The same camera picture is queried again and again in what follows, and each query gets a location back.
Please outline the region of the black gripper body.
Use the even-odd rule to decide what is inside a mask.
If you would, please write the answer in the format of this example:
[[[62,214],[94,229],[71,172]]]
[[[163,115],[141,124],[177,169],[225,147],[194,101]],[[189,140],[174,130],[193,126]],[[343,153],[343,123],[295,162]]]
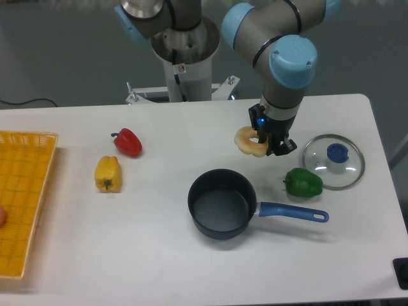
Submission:
[[[289,130],[293,125],[295,116],[290,115],[288,119],[275,119],[272,115],[267,114],[266,106],[261,103],[255,104],[249,109],[249,118],[253,130],[268,133],[269,139],[289,138]]]

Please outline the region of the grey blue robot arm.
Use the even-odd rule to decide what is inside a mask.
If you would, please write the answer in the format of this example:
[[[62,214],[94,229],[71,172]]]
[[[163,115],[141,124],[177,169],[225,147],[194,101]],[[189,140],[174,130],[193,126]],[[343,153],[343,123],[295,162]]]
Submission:
[[[221,25],[201,11],[200,1],[121,1],[115,12],[135,43],[150,41],[164,66],[170,101],[212,97],[212,58],[224,40],[264,79],[259,103],[250,107],[251,138],[237,140],[253,156],[286,155],[305,91],[314,78],[317,50],[302,32],[334,15],[338,1],[272,1],[257,9],[234,5]]]

